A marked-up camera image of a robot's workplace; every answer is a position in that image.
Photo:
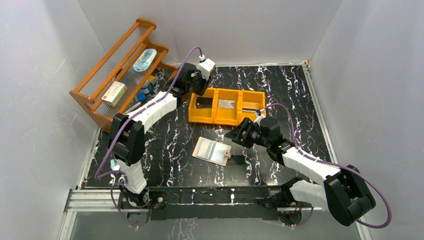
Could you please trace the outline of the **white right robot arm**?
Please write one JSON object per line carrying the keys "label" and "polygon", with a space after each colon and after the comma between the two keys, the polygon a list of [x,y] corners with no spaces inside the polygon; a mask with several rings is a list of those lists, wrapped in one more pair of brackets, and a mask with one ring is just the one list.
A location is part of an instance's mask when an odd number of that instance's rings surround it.
{"label": "white right robot arm", "polygon": [[319,163],[312,156],[300,153],[295,144],[283,137],[277,120],[265,117],[260,122],[244,118],[239,126],[224,135],[233,143],[250,149],[259,145],[280,165],[293,169],[310,179],[294,177],[281,186],[276,195],[286,203],[307,202],[329,211],[343,226],[350,226],[376,206],[365,181],[355,174],[357,168]]}

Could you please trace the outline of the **white leather card holder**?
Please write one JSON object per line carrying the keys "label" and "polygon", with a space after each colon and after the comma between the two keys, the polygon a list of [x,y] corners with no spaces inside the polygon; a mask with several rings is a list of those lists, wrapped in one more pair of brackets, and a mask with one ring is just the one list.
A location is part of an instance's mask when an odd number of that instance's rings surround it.
{"label": "white leather card holder", "polygon": [[231,149],[230,145],[199,137],[192,157],[225,167],[232,156]]}

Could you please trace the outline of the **black credit card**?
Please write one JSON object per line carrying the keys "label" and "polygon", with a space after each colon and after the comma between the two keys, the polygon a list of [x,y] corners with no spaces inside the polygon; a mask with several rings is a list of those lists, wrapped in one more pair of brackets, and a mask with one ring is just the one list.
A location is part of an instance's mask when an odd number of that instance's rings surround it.
{"label": "black credit card", "polygon": [[213,98],[210,97],[197,97],[195,107],[197,109],[210,109],[213,106]]}

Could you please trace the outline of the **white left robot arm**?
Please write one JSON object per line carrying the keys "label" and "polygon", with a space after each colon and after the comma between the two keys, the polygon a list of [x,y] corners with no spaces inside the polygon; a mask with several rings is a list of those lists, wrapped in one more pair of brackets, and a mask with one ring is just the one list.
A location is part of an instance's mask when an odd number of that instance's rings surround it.
{"label": "white left robot arm", "polygon": [[114,170],[123,177],[118,181],[121,193],[136,206],[143,207],[150,200],[141,164],[146,132],[186,102],[191,94],[202,96],[211,82],[215,67],[210,59],[198,65],[185,63],[179,68],[179,75],[153,99],[128,114],[114,116],[108,135],[109,149],[116,158]]}

